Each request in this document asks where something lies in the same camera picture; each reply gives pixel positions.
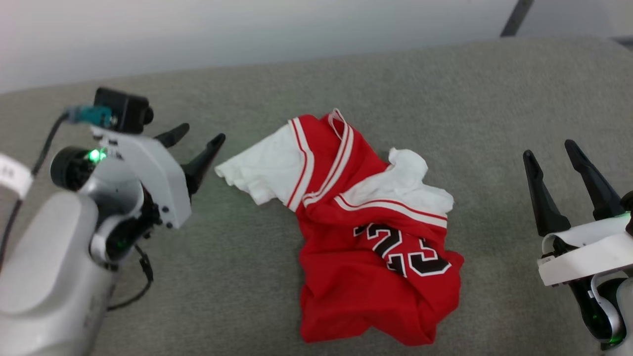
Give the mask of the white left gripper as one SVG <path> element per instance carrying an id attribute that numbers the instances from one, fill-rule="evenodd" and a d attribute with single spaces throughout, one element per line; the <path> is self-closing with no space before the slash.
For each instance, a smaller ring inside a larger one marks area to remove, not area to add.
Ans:
<path id="1" fill-rule="evenodd" d="M 92 133 L 101 138 L 107 152 L 91 178 L 109 185 L 139 182 L 158 205 L 162 222 L 181 228 L 191 216 L 190 196 L 198 192 L 226 141 L 224 133 L 218 134 L 199 155 L 180 167 L 167 148 L 178 144 L 189 130 L 190 124 L 183 123 L 152 139 L 92 126 Z"/>

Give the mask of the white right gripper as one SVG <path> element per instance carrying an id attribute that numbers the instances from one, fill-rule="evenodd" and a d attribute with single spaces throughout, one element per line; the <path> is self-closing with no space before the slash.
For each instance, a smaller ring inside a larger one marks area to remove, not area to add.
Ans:
<path id="1" fill-rule="evenodd" d="M 626 232 L 631 215 L 624 214 L 619 194 L 574 140 L 565 140 L 565 149 L 574 170 L 583 178 L 595 220 L 572 228 L 554 203 L 536 156 L 531 150 L 523 153 L 536 228 L 538 235 L 544 237 L 544 257 L 538 259 L 538 270 L 545 286 L 633 266 L 633 236 Z M 556 237 L 574 249 L 558 257 L 549 256 L 554 252 Z"/>

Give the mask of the red and white basketball jersey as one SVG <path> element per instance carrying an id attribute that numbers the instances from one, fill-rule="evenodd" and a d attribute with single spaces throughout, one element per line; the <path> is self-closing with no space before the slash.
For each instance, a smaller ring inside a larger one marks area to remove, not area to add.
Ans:
<path id="1" fill-rule="evenodd" d="M 215 167 L 257 205 L 278 200 L 298 219 L 305 342 L 375 328 L 406 346 L 435 341 L 459 306 L 465 261 L 445 247 L 454 198 L 425 184 L 428 171 L 409 149 L 382 160 L 337 109 L 295 117 Z"/>

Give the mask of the grey fabric sofa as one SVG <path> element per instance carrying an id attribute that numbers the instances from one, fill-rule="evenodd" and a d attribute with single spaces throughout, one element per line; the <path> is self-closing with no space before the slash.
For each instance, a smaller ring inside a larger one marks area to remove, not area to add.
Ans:
<path id="1" fill-rule="evenodd" d="M 425 182 L 455 199 L 447 247 L 465 257 L 459 308 L 434 344 L 371 329 L 305 343 L 303 239 L 278 201 L 257 206 L 208 173 L 178 230 L 142 242 L 155 282 L 108 313 L 92 356 L 595 356 L 566 286 L 545 287 L 522 153 L 530 149 L 572 224 L 592 221 L 564 141 L 619 192 L 633 190 L 633 50 L 610 39 L 513 38 L 310 61 L 203 68 L 0 95 L 0 152 L 31 165 L 57 115 L 98 86 L 145 95 L 151 135 L 187 122 L 188 161 L 217 133 L 220 164 L 301 114 L 339 108 L 386 159 L 416 151 Z"/>

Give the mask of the dark grey metal bar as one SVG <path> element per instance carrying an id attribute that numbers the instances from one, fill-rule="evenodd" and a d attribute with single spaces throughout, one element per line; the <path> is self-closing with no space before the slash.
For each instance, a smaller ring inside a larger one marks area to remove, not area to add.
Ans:
<path id="1" fill-rule="evenodd" d="M 508 20 L 500 33 L 500 38 L 512 38 L 518 34 L 522 23 L 524 23 L 527 14 L 534 4 L 534 1 L 535 0 L 516 0 L 515 6 L 509 14 Z"/>

